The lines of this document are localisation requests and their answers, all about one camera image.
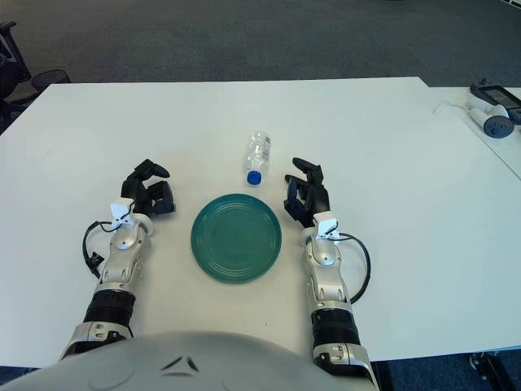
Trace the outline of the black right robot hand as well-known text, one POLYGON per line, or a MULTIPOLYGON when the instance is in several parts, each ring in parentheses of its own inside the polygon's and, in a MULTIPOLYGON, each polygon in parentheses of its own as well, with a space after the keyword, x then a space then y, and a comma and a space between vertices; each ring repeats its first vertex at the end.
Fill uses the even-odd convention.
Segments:
POLYGON ((322 184, 322 167, 298 157, 292 159, 292 164, 305 174, 306 179, 285 175, 287 198, 283 206, 303 228, 310 228, 314 226, 315 214, 331 210, 328 191, 322 184))

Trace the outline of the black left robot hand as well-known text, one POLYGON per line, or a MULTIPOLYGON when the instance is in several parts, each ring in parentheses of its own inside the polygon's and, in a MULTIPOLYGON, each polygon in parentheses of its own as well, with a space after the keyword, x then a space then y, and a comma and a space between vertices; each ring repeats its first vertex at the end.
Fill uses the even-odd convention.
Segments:
POLYGON ((134 213, 148 217, 174 213, 176 205, 172 189, 165 181, 169 177, 167 169, 145 159, 123 181, 120 196, 134 202, 134 213))

